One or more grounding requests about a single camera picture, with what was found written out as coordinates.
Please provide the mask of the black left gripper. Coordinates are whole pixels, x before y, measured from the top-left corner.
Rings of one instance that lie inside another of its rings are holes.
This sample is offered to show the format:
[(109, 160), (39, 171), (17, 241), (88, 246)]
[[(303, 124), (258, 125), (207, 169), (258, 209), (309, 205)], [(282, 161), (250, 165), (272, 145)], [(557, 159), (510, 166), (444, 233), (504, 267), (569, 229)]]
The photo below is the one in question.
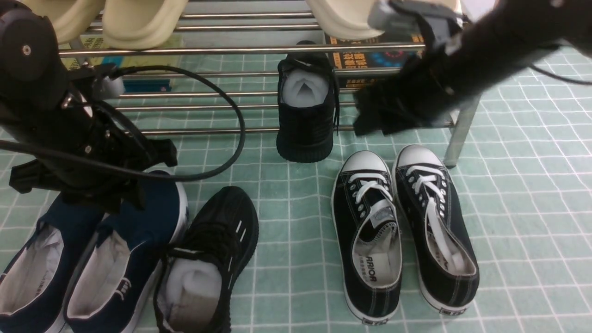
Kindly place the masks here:
[(67, 99), (54, 108), (10, 102), (8, 132), (21, 146), (42, 151), (11, 169), (13, 189), (22, 194), (34, 188), (61, 192), (67, 203), (97, 206), (108, 213), (118, 212), (123, 200), (144, 208), (146, 199), (137, 179), (109, 173), (99, 164), (142, 172), (178, 163), (170, 139), (147, 139), (103, 101)]

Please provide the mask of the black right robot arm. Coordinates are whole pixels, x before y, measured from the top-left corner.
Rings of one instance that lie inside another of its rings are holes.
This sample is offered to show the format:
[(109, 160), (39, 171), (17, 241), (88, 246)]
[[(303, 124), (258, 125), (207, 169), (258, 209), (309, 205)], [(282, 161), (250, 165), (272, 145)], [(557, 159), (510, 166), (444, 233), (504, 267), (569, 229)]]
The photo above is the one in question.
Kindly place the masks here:
[(387, 31), (404, 16), (420, 27), (423, 55), (354, 94), (357, 136), (429, 126), (563, 44), (591, 55), (589, 0), (500, 0), (465, 28), (446, 6), (378, 0), (368, 25)]

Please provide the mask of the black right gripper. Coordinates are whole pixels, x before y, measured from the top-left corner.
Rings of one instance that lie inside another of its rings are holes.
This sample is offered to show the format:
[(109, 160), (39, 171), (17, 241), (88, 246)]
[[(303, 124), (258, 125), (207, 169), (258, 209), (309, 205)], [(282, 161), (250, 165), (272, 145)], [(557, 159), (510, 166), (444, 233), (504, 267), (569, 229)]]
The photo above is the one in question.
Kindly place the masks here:
[(451, 75), (444, 67), (447, 60), (444, 46), (427, 50), (408, 59), (398, 73), (355, 92), (355, 135), (380, 131), (387, 136), (427, 127), (467, 104), (467, 96), (447, 85)]

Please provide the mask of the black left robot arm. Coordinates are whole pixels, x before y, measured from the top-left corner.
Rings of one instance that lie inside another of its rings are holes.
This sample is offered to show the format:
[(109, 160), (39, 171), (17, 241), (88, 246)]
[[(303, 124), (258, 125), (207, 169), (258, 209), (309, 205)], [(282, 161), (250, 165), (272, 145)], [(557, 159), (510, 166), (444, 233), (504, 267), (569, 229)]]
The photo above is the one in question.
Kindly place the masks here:
[(111, 63), (67, 70), (50, 19), (16, 0), (1, 2), (1, 127), (13, 138), (1, 149), (35, 157), (11, 169), (10, 187), (21, 194), (57, 191), (68, 204), (112, 214), (125, 201), (146, 207), (136, 177), (98, 165), (139, 172), (172, 167), (176, 147), (169, 139), (147, 139), (105, 102), (115, 70)]

